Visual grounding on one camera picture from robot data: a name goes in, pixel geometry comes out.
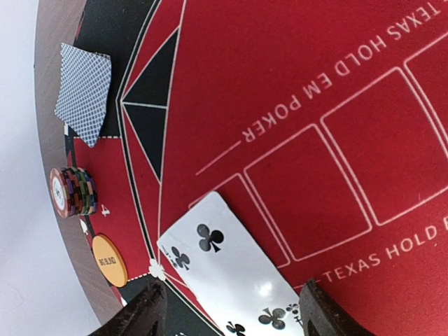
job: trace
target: stack of poker chips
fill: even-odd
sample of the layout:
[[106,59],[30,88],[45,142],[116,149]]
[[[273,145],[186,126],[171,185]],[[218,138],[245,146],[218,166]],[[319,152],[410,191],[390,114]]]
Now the stack of poker chips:
[[92,215],[98,210],[95,182],[79,167],[51,169],[50,191],[57,213],[62,218]]

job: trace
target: playing card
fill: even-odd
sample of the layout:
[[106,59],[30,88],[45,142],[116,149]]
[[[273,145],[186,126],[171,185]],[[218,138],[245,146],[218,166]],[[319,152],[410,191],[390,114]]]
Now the playing card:
[[158,246],[226,335],[303,335],[297,293],[217,192]]
[[62,44],[61,88],[55,114],[93,147],[106,117],[111,58]]

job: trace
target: black triangle pattern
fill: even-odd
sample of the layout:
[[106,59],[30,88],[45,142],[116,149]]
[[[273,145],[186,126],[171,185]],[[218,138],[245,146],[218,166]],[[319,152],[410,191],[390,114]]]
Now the black triangle pattern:
[[125,102],[166,106],[178,32],[161,47],[123,99]]
[[166,110],[126,104],[125,107],[141,145],[160,180]]

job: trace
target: poker chip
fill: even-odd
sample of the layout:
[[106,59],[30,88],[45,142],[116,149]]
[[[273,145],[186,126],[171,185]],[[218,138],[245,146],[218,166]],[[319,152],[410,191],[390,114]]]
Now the poker chip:
[[50,193],[62,218],[89,216],[98,210],[97,187],[92,176],[82,168],[51,169]]
[[125,286],[128,281],[126,264],[113,242],[108,237],[98,234],[92,241],[92,250],[104,277],[115,287]]

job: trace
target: white background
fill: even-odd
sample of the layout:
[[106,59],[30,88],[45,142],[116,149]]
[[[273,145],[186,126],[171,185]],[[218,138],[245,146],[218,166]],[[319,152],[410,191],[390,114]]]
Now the white background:
[[0,0],[0,335],[87,335],[99,322],[57,227],[37,136],[37,7]]

